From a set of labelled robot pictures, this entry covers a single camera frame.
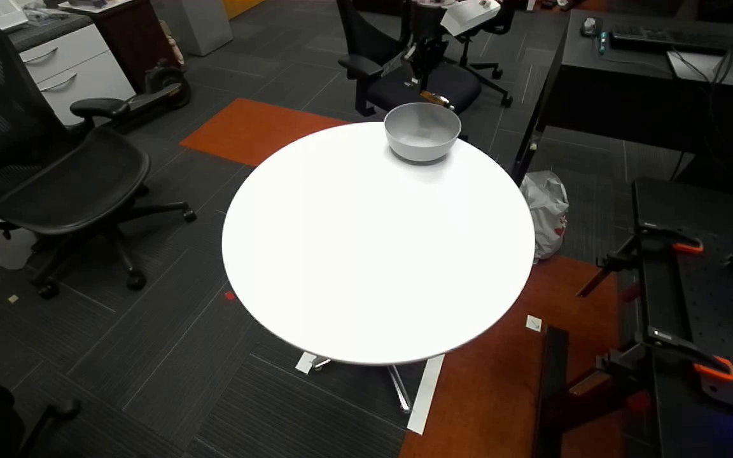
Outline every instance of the table top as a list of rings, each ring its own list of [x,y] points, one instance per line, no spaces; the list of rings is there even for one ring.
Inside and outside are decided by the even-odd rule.
[[[714,243],[733,240],[733,197],[643,182],[636,184],[636,218],[695,234],[705,240],[709,258],[725,258],[725,248]],[[679,286],[682,281],[679,267],[667,258],[643,259],[648,325],[692,339],[691,316],[702,313],[692,311],[692,304],[686,311],[679,291],[692,286]],[[674,353],[653,358],[653,386],[662,455],[733,455],[733,407],[705,397],[692,371]]]
[[[536,259],[529,210],[486,152],[393,156],[383,123],[302,137],[238,190],[221,258],[243,305],[288,344],[407,363],[494,325]]]

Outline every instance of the floor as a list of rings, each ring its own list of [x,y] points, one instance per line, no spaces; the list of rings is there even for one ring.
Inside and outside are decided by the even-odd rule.
[[[128,133],[154,159],[148,199],[186,199],[200,212],[196,225],[162,217],[126,229],[148,288],[126,288],[104,243],[69,263],[53,301],[36,295],[30,267],[0,271],[0,384],[16,393],[29,425],[47,402],[85,402],[85,414],[64,425],[43,455],[398,455],[406,414],[383,371],[330,367],[304,377],[293,371],[296,348],[263,330],[239,304],[224,304],[219,229],[247,171],[178,147],[234,98],[363,120],[337,63],[344,53],[340,16],[332,0],[266,0],[238,19],[233,33],[230,47],[190,58],[193,101],[186,109]],[[522,14],[513,33],[473,40],[476,61],[506,67],[503,85],[515,108],[503,109],[496,94],[485,91],[464,120],[471,142],[504,169],[560,33],[564,16],[536,22],[536,14]],[[677,159],[550,131],[536,171],[556,171],[570,194],[560,251],[589,263],[608,251],[629,231],[629,184],[671,179]]]

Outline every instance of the chair armrest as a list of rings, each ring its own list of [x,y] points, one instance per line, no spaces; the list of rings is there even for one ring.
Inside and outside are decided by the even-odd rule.
[[[384,67],[359,53],[340,58],[340,63],[358,80],[378,80],[384,72]]]
[[[93,118],[111,118],[117,120],[130,112],[130,101],[123,99],[80,99],[69,108],[69,112],[93,120]]]

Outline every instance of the cabinet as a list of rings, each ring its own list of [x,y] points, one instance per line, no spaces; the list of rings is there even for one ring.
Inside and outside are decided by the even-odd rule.
[[[81,118],[69,112],[76,99],[136,98],[134,85],[94,26],[34,47],[20,58],[64,126],[81,123]]]

